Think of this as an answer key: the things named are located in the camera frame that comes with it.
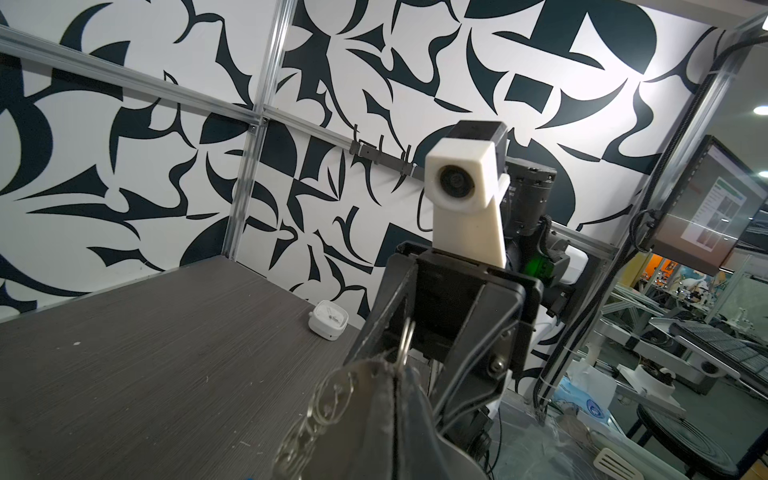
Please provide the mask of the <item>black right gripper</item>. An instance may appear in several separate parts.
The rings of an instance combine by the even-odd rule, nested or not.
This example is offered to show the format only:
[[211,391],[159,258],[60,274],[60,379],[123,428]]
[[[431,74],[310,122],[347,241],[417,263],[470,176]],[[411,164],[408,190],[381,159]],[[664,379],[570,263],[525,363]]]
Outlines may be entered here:
[[344,364],[386,354],[413,320],[412,347],[445,360],[430,396],[435,426],[445,432],[497,399],[508,369],[522,375],[542,300],[543,283],[533,276],[406,241],[390,256]]

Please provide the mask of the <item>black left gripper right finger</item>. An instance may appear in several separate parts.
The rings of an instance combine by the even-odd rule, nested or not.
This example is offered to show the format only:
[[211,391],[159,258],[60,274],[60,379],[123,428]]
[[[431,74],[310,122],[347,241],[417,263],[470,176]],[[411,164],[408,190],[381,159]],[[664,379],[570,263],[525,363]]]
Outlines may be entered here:
[[440,436],[417,370],[405,366],[396,381],[396,479],[485,479],[479,464]]

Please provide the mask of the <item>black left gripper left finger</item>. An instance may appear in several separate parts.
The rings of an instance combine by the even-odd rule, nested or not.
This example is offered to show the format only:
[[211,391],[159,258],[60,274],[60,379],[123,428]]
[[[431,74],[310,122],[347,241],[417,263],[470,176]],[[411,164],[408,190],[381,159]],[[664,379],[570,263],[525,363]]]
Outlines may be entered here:
[[394,472],[394,375],[381,359],[334,371],[313,417],[322,427],[311,458],[313,479],[390,479]]

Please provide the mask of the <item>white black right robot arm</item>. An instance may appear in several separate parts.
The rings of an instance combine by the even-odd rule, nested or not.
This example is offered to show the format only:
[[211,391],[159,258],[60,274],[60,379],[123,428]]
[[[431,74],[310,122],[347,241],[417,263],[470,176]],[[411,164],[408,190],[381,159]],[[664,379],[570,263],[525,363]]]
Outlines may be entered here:
[[522,159],[506,167],[511,186],[492,208],[507,228],[502,264],[401,242],[346,357],[355,362],[411,347],[440,362],[429,398],[441,432],[498,400],[508,377],[521,375],[539,309],[552,309],[571,264],[568,239],[544,212],[555,170]]

